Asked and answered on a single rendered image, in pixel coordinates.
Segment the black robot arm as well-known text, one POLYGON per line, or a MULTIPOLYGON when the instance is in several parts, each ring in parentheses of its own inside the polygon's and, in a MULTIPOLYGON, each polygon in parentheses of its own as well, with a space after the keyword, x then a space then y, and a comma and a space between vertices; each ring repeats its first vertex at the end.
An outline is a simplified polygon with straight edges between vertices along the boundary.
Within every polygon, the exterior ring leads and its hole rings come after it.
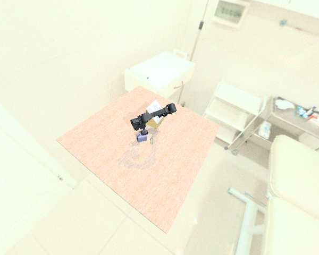
POLYGON ((175 113, 177 111, 175 103, 170 103, 168 105, 166 105, 164 108, 155 111, 153 113, 143 113, 141 115, 138 115, 137 118, 131 119, 131 125, 134 128, 134 130, 138 131, 139 128, 141 129, 140 124, 145 124, 147 123, 149 120, 151 120, 151 118, 158 116, 159 118, 161 116, 166 117, 168 114, 172 114, 175 113))

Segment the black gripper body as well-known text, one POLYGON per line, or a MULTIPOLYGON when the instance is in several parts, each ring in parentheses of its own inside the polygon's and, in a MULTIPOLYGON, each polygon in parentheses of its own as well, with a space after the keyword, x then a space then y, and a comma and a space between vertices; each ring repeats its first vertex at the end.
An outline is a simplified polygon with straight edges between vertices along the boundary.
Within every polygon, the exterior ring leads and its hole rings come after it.
POLYGON ((140 124, 140 126, 141 126, 141 129, 143 129, 143 130, 141 130, 141 135, 147 135, 148 131, 145 130, 146 123, 145 124, 140 124))

